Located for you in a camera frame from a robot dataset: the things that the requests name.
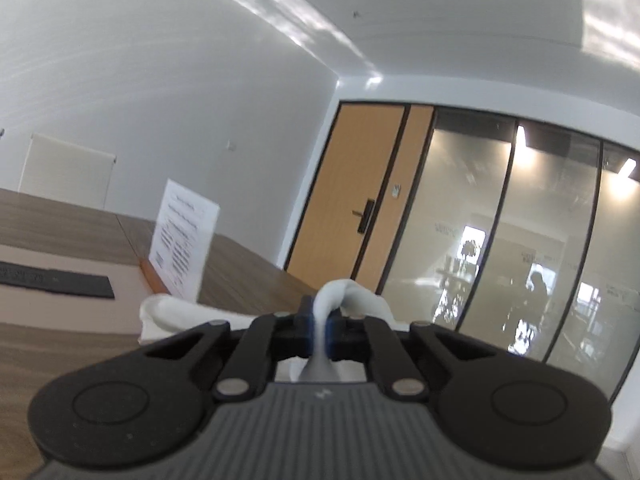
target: wooden table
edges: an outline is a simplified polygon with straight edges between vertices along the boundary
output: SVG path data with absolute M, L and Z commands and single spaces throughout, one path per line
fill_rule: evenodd
M 0 244 L 136 266 L 154 223 L 0 189 Z M 295 311 L 314 291 L 235 241 L 215 235 L 199 301 L 243 314 Z M 0 322 L 0 480 L 22 480 L 42 460 L 31 441 L 31 397 L 53 378 L 130 351 L 135 335 L 27 328 Z

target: white cloth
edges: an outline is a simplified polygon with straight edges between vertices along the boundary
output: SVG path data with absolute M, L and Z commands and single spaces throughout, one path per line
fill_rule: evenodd
M 275 380 L 305 382 L 361 382 L 366 380 L 364 366 L 353 361 L 331 362 L 324 352 L 324 329 L 332 310 L 342 308 L 352 316 L 364 314 L 385 320 L 395 330 L 408 325 L 394 319 L 386 301 L 353 280 L 335 280 L 325 284 L 314 300 L 314 352 L 310 359 L 292 358 L 278 364 Z M 189 303 L 166 294 L 151 296 L 140 305 L 142 333 L 140 344 L 163 339 L 212 319 L 226 319 L 231 330 L 247 328 L 255 316 L 236 314 L 210 306 Z

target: glass wall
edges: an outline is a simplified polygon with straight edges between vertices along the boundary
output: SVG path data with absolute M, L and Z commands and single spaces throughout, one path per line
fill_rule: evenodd
M 382 296 L 397 320 L 455 327 L 494 223 L 512 119 L 440 109 Z
M 437 114 L 387 264 L 394 316 L 615 396 L 640 341 L 640 154 L 533 121 Z
M 541 360 L 588 238 L 599 142 L 521 122 L 504 206 L 460 331 Z
M 602 182 L 578 289 L 549 364 L 611 396 L 640 336 L 638 154 L 605 144 Z

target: door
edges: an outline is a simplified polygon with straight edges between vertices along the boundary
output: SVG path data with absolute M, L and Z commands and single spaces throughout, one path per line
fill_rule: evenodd
M 354 270 L 390 171 L 404 105 L 342 104 L 286 270 L 314 288 Z

